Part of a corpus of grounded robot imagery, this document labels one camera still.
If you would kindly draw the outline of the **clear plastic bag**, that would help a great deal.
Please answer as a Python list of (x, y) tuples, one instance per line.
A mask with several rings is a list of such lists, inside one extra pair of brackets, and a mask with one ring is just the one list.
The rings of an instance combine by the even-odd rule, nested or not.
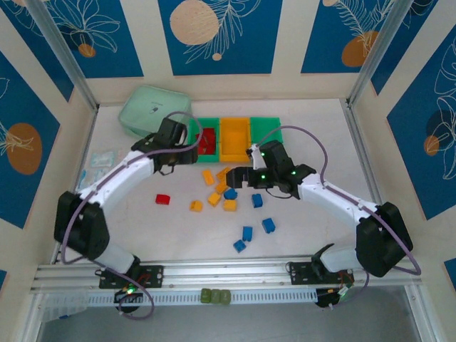
[(41, 302), (41, 322), (49, 322), (61, 317), (72, 316), (88, 307), (86, 291), (64, 291), (44, 294)]

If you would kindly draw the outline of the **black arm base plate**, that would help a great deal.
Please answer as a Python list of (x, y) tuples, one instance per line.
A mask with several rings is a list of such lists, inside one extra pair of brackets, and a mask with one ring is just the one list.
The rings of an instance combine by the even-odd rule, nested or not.
[[(146, 289), (157, 289), (162, 287), (164, 267), (159, 266), (134, 266), (133, 270), (128, 273), (128, 277), (138, 282)], [(132, 282), (124, 279), (114, 273), (97, 269), (95, 275), (99, 277), (100, 289), (122, 289)]]
[(346, 270), (330, 272), (316, 262), (288, 263), (292, 285), (353, 284), (354, 277)]

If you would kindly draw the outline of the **green plastic bin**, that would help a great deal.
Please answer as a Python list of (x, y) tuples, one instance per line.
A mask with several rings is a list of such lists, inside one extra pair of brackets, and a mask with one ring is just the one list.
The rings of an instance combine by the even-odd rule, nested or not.
[[(260, 143), (264, 137), (272, 130), (281, 126), (279, 118), (274, 117), (252, 117), (250, 118), (250, 133), (251, 144)], [(263, 141), (260, 146), (261, 151), (271, 147), (276, 147), (279, 143), (283, 143), (282, 133), (280, 130), (272, 133), (267, 139)]]
[[(219, 139), (220, 139), (220, 132), (219, 132), (219, 118), (199, 118), (198, 119), (200, 125), (202, 126), (202, 132), (204, 128), (214, 128), (216, 130), (217, 135), (217, 152), (215, 155), (199, 155), (198, 154), (198, 162), (204, 163), (211, 163), (211, 162), (219, 162)], [(190, 120), (188, 126), (188, 134), (187, 134), (187, 143), (189, 145), (196, 142), (199, 137), (199, 128), (194, 119)]]

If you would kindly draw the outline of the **aluminium mounting rail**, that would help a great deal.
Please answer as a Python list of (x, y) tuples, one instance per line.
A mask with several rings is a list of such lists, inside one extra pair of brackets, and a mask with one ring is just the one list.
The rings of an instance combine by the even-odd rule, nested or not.
[[(309, 256), (275, 258), (220, 259), (193, 261), (143, 262), (145, 266), (163, 266), (162, 287), (148, 291), (189, 291), (207, 289), (280, 289), (301, 287), (309, 289), (338, 288), (339, 284), (292, 285), (288, 263), (311, 262)], [(100, 289), (95, 264), (40, 265), (31, 285), (31, 293), (47, 294)]]

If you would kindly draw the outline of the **aluminium frame post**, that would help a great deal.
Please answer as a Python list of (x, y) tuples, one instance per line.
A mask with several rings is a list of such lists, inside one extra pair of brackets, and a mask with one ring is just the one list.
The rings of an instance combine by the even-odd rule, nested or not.
[(413, 0), (395, 0), (393, 7), (385, 18), (385, 22), (379, 31), (377, 39), (368, 54), (365, 63), (361, 67), (360, 73), (354, 83), (354, 86), (346, 99), (349, 109), (353, 109), (355, 104), (360, 100), (365, 87), (370, 82), (372, 75), (377, 69), (379, 63), (388, 50), (388, 47), (396, 35), (400, 25), (408, 13)]
[(41, 0), (24, 0), (24, 3), (39, 30), (43, 34), (47, 44), (53, 51), (53, 54), (62, 65), (71, 82), (80, 93), (82, 99), (85, 101), (85, 104), (91, 110), (97, 112), (99, 104), (86, 82), (86, 77), (74, 58), (74, 55), (68, 47), (64, 37), (59, 31), (59, 28), (49, 14), (45, 4)]

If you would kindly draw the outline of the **orange plastic bin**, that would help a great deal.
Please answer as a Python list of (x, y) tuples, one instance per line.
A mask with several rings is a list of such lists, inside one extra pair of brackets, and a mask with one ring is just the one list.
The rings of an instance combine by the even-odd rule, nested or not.
[(252, 145), (249, 118), (220, 119), (220, 162), (249, 161), (247, 149)]

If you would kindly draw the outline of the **teal patterned packet clear bag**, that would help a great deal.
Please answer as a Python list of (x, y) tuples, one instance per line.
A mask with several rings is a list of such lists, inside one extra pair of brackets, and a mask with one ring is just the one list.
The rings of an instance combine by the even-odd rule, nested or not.
[(118, 158), (117, 150), (95, 151), (90, 157), (90, 166), (97, 167), (112, 167)]

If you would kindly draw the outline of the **mint green fabric pouch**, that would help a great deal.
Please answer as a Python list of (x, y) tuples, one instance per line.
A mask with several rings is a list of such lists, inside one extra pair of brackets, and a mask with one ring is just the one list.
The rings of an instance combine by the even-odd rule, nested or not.
[(125, 102), (118, 121), (126, 134), (139, 139), (157, 132), (162, 119), (177, 111), (192, 112), (189, 96), (151, 85), (141, 85)]

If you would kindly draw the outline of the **black controller board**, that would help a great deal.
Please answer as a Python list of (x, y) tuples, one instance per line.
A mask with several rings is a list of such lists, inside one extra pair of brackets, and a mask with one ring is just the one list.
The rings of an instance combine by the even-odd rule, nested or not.
[(317, 302), (319, 308), (332, 308), (338, 305), (340, 300), (346, 295), (351, 285), (343, 285), (338, 288), (317, 289)]
[(137, 300), (143, 297), (142, 292), (138, 291), (138, 287), (134, 285), (128, 285), (123, 287), (114, 294), (115, 304), (131, 304), (136, 303)]

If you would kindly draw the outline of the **aluminium side rail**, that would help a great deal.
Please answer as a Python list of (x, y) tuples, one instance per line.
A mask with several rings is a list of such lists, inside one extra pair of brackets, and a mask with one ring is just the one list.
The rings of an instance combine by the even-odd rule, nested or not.
[[(72, 182), (71, 186), (69, 187), (69, 190), (71, 190), (71, 191), (76, 190), (76, 188), (78, 187), (79, 181), (80, 181), (80, 177), (83, 173), (86, 156), (88, 154), (90, 142), (91, 142), (91, 139), (93, 136), (95, 123), (97, 120), (98, 111), (99, 111), (99, 105), (93, 111), (92, 118), (90, 120), (90, 125), (88, 126), (88, 131), (82, 140), (82, 143), (83, 143), (82, 148), (78, 154), (78, 158), (76, 159), (76, 161), (78, 162), (76, 165), (77, 166), (76, 173), (73, 177), (73, 182)], [(61, 254), (60, 245), (61, 245), (60, 242), (56, 242), (54, 244), (54, 249), (53, 249), (53, 253), (51, 255), (50, 264), (55, 264), (60, 261), (60, 254)]]
[(392, 243), (395, 240), (388, 230), (372, 216), (372, 213), (380, 216), (378, 208), (382, 205), (381, 196), (355, 115), (348, 108), (346, 99), (341, 99), (340, 103), (369, 194), (367, 198), (354, 197), (356, 211), (363, 214), (363, 217), (359, 219), (360, 222), (356, 224), (356, 247), (362, 259), (374, 259), (376, 263), (385, 264), (390, 260), (390, 249), (395, 251)]

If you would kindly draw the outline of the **blue and white packet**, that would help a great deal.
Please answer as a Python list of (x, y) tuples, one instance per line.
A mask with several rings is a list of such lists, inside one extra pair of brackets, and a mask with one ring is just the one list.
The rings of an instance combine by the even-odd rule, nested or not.
[(78, 181), (76, 190), (79, 191), (90, 187), (92, 184), (96, 183), (100, 178), (102, 178), (104, 174), (105, 170), (103, 168), (84, 169)]

